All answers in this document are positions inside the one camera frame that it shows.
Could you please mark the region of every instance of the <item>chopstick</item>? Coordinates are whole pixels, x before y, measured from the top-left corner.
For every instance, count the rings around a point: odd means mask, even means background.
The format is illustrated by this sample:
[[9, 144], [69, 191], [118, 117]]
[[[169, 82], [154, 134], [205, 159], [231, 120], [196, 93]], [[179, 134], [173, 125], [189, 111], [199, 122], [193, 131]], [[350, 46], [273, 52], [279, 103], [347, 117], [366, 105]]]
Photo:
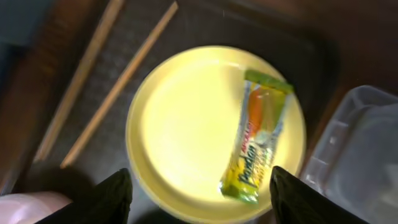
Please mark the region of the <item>chopstick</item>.
[[95, 63], [95, 59], [98, 56], [105, 40], [114, 24], [119, 11], [124, 3], [124, 0], [110, 0], [102, 18], [93, 34], [87, 49], [80, 60], [79, 66], [73, 75], [72, 81], [69, 84], [67, 91], [65, 92], [61, 103], [59, 104], [55, 116], [51, 120], [50, 126], [47, 129], [45, 136], [39, 146], [39, 150], [35, 155], [34, 161], [44, 160], [51, 148], [53, 147], [55, 140], [68, 118], [69, 112], [76, 101], [76, 98], [86, 81], [88, 74]]
[[148, 38], [146, 38], [145, 42], [141, 45], [135, 56], [131, 59], [129, 65], [125, 68], [125, 70], [119, 77], [119, 80], [112, 87], [111, 91], [106, 96], [100, 108], [98, 108], [97, 112], [94, 114], [85, 130], [72, 146], [69, 153], [62, 161], [60, 165], [61, 168], [65, 168], [66, 166], [70, 165], [78, 157], [80, 151], [86, 146], [95, 129], [105, 117], [106, 113], [108, 112], [116, 98], [119, 96], [122, 89], [126, 86], [130, 78], [133, 76], [134, 72], [137, 70], [144, 57], [148, 54], [149, 50], [152, 48], [159, 35], [165, 29], [166, 25], [169, 23], [177, 9], [177, 3], [173, 2], [173, 4], [169, 7], [167, 12], [163, 15], [161, 20], [155, 26], [155, 28], [151, 31]]

